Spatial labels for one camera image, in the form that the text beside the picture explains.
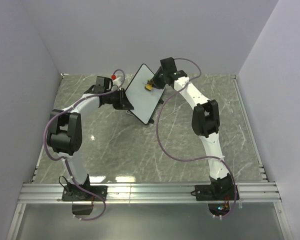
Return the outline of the yellow bone-shaped eraser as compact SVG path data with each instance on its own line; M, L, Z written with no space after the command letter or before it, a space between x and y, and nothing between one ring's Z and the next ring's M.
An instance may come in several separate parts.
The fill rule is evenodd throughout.
M151 91L153 89L153 86L151 84L146 84L145 89Z

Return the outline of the small white whiteboard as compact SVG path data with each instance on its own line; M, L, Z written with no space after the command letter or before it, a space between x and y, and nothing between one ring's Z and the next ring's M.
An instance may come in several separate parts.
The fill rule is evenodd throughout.
M165 88L146 90L145 86L153 76L151 69L143 63L125 90L129 102L134 107L129 111L145 125L154 123L153 114L165 91Z

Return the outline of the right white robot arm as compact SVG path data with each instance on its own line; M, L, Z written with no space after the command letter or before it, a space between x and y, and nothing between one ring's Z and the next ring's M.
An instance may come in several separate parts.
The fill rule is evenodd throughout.
M178 70L175 61L183 60L192 63L199 71L197 76L190 78L183 70ZM235 188L235 180L230 168L225 163L220 138L220 114L218 102L210 100L204 96L195 85L193 80L202 75L200 67L187 58L168 57L160 60L160 67L148 83L155 89L163 89L166 85L171 86L175 93L168 97L162 104L156 119L156 138L159 147L173 160L179 162L194 162L198 160L208 160L210 193L216 200L222 200L228 192ZM168 101L180 94L192 109L191 127L193 132L201 140L206 155L192 159L181 159L169 154L161 143L159 136L159 122L164 106Z

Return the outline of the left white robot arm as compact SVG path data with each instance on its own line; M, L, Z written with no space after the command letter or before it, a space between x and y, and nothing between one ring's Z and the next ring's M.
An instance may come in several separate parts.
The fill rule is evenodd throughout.
M53 161L62 161L68 174L68 181L75 185L73 195L79 201L91 196L91 188L85 185L88 173L81 160L80 148L83 142L82 120L102 105L112 105L115 110L133 110L125 89L124 77L97 76L95 84L82 97L64 109L54 109L44 129L43 147Z

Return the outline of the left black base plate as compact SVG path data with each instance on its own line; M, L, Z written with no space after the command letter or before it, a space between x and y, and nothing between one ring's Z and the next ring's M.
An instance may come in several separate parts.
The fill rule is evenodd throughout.
M90 185L87 186L86 189L94 193L95 195L98 195L103 200L106 200L107 193L108 193L108 187L106 185ZM101 200L96 198L95 196L80 190L77 186L74 184L71 184L70 186L66 186L63 190L61 200L63 202L78 202L78 201L97 201L100 202Z

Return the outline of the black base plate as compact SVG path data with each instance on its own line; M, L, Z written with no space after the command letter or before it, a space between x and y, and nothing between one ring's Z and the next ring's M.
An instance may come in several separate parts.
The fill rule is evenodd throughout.
M103 200L106 200L107 193L108 193L108 187L106 185L90 185L87 186L86 189L94 193L95 195L98 195ZM100 202L101 200L96 198L95 196L80 190L77 186L74 184L71 184L70 186L66 186L63 190L61 200L63 202L78 202L78 201L97 201Z
M235 200L235 190L233 186L228 188L210 185L195 185L190 194L197 201L223 201L228 197L229 200Z

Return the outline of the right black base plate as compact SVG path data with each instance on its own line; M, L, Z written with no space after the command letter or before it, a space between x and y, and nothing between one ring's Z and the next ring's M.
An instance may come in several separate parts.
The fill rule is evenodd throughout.
M228 188L210 185L195 185L190 194L197 201L223 201L228 197L229 200L235 200L235 190L233 186Z

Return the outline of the aluminium mounting rail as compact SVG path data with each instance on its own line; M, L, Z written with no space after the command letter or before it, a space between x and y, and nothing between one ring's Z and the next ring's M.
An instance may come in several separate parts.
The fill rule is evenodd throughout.
M107 183L106 204L193 204L200 203L191 192L196 183ZM281 197L274 182L238 184L237 203L277 203ZM18 204L88 204L90 201L64 201L59 184L24 184Z

